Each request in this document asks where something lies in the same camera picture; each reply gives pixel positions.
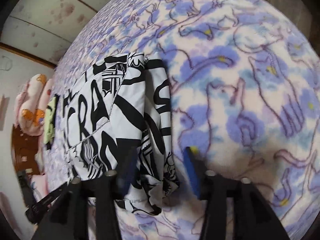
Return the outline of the black white graffiti jacket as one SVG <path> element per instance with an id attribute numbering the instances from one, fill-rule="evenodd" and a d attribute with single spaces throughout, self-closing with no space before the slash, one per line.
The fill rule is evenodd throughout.
<path id="1" fill-rule="evenodd" d="M 63 98 L 68 177 L 92 180 L 137 160 L 128 193 L 116 204 L 158 215 L 180 182 L 171 153 L 169 80 L 157 54 L 108 56 L 88 67 Z"/>

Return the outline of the small pink white pillow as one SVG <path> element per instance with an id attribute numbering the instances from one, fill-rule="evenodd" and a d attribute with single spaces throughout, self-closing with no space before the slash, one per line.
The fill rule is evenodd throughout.
<path id="1" fill-rule="evenodd" d="M 33 175 L 30 181 L 34 198 L 37 202 L 48 195 L 47 175 Z"/>

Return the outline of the brown wooden headboard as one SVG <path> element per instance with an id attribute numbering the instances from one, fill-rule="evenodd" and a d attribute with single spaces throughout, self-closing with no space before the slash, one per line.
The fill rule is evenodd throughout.
<path id="1" fill-rule="evenodd" d="M 23 133 L 20 126 L 12 127 L 11 134 L 11 156 L 16 173 L 25 171 L 31 178 L 40 175 L 35 155 L 39 149 L 39 137 L 29 136 Z"/>

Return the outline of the folded green black garment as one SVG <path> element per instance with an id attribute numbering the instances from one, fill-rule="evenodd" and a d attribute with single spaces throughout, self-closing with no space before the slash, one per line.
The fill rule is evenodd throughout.
<path id="1" fill-rule="evenodd" d="M 43 125 L 43 144 L 46 150 L 52 148 L 52 144 L 55 138 L 55 120 L 56 120 L 56 109 L 59 103 L 60 96 L 55 94 L 53 98 L 48 102 L 44 116 Z"/>

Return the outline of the rolled pink bear quilt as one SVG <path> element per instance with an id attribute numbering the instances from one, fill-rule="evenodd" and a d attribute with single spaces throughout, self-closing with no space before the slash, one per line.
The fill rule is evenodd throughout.
<path id="1" fill-rule="evenodd" d="M 36 74 L 21 87 L 14 104 L 14 127 L 19 127 L 23 133 L 33 137 L 43 133 L 52 85 L 53 79 Z"/>

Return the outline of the purple floral fleece blanket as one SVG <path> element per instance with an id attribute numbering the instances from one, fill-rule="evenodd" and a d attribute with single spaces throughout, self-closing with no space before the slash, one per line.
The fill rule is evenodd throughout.
<path id="1" fill-rule="evenodd" d="M 198 239 L 203 205 L 182 152 L 248 178 L 291 239 L 319 213 L 319 57 L 307 38 L 264 0 L 111 0 L 60 61 L 54 93 L 65 102 L 77 78 L 110 55 L 158 53 L 171 92 L 171 153 L 181 187 L 152 216 L 146 196 L 119 211 L 125 239 Z"/>

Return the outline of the floral wardrobe doors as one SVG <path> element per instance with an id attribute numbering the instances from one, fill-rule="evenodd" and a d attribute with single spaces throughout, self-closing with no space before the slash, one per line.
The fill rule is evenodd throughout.
<path id="1" fill-rule="evenodd" d="M 89 20 L 110 0 L 19 0 L 1 43 L 56 64 Z"/>

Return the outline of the beige lace covered furniture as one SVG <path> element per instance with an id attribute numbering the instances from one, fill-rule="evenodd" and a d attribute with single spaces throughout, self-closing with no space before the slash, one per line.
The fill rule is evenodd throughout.
<path id="1" fill-rule="evenodd" d="M 289 18 L 311 43 L 319 43 L 319 22 L 302 0 L 265 1 Z"/>

